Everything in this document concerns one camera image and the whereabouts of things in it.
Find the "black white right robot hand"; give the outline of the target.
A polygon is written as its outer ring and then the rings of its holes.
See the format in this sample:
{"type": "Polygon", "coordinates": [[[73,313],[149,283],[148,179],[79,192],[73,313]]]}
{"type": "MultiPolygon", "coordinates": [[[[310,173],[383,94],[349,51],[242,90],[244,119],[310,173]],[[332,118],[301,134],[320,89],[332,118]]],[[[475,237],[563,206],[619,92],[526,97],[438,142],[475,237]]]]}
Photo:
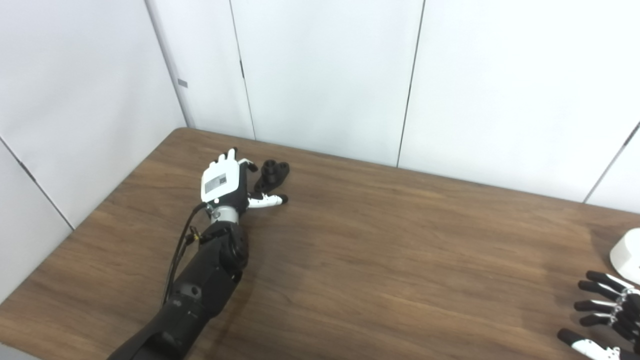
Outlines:
{"type": "Polygon", "coordinates": [[[576,312],[586,313],[579,319],[583,327],[606,326],[629,342],[632,350],[604,346],[568,328],[557,332],[557,339],[589,360],[638,360],[640,344],[639,289],[608,273],[589,270],[579,280],[578,289],[599,294],[602,300],[576,301],[576,312]]]}

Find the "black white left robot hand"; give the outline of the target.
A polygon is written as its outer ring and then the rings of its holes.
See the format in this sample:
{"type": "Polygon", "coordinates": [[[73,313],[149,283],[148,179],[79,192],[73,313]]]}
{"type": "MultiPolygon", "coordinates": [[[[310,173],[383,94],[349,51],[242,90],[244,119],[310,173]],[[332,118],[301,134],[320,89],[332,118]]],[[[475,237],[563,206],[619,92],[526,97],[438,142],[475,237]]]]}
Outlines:
{"type": "Polygon", "coordinates": [[[231,207],[238,214],[250,208],[276,207],[289,201],[286,194],[267,194],[264,191],[249,191],[249,172],[259,169],[247,158],[237,159],[238,149],[234,146],[220,154],[210,163],[201,178],[201,202],[212,209],[231,207]]]}

